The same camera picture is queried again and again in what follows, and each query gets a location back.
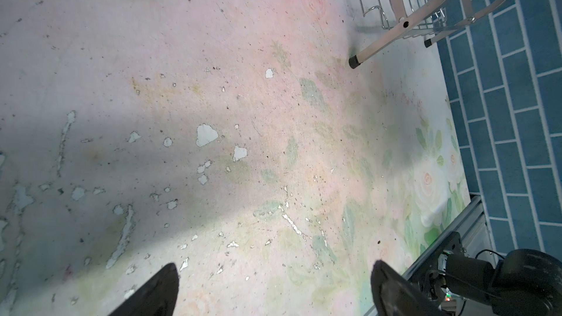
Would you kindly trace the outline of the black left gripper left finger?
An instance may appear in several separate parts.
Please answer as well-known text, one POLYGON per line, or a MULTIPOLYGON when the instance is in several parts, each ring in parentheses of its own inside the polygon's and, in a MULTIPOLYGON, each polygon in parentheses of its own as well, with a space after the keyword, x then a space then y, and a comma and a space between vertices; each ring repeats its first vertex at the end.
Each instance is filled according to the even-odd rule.
POLYGON ((174 263, 168 263, 112 311, 110 316, 172 315, 177 304, 178 293, 177 266, 174 263))

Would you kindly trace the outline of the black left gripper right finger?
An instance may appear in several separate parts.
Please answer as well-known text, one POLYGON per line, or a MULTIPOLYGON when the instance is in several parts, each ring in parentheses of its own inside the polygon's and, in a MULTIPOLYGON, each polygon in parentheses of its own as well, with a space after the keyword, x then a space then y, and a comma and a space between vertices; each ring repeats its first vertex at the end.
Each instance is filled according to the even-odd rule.
POLYGON ((378 315, 446 315, 383 260, 375 262, 370 283, 378 315))

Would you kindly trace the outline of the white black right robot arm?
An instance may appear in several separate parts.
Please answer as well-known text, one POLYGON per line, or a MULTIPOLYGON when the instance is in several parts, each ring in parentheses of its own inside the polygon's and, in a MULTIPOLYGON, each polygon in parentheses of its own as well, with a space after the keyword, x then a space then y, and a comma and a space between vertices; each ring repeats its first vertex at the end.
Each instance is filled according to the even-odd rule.
POLYGON ((493 266, 468 257, 456 231, 430 251, 410 281, 434 304, 451 293, 490 306, 495 315, 561 314, 560 260, 521 249, 493 266))

